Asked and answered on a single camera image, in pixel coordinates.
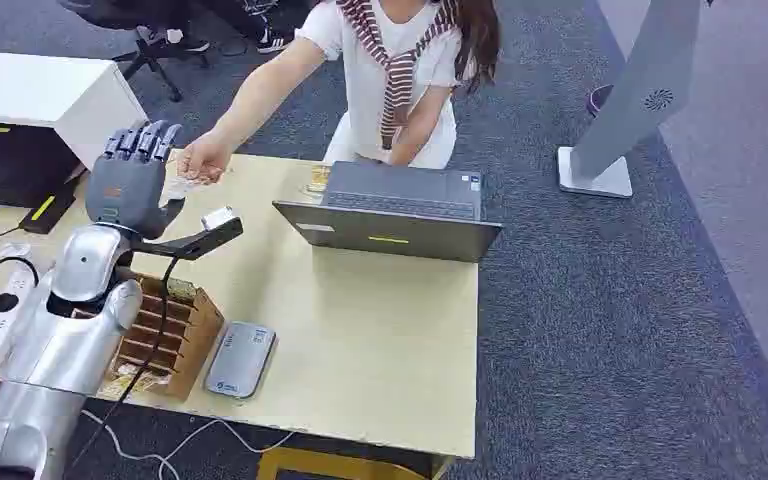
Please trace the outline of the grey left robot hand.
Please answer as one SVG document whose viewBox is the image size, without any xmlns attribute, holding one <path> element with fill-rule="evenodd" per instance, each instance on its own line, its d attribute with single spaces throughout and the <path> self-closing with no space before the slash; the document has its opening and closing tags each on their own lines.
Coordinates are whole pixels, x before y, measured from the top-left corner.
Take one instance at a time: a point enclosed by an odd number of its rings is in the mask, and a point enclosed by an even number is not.
<svg viewBox="0 0 768 480">
<path fill-rule="evenodd" d="M 160 202 L 167 160 L 181 128 L 166 120 L 143 122 L 108 138 L 85 193 L 91 221 L 134 231 L 146 240 L 163 235 L 185 204 L 183 199 Z"/>
</svg>

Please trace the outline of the person's right hand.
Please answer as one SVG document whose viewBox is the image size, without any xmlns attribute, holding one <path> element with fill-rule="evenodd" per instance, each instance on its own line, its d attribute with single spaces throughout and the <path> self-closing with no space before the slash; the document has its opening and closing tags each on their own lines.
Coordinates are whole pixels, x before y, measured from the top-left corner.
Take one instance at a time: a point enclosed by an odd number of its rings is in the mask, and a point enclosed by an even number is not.
<svg viewBox="0 0 768 480">
<path fill-rule="evenodd" d="M 202 184 L 217 183 L 237 148 L 234 142 L 213 130 L 193 140 L 176 155 L 179 177 Z"/>
</svg>

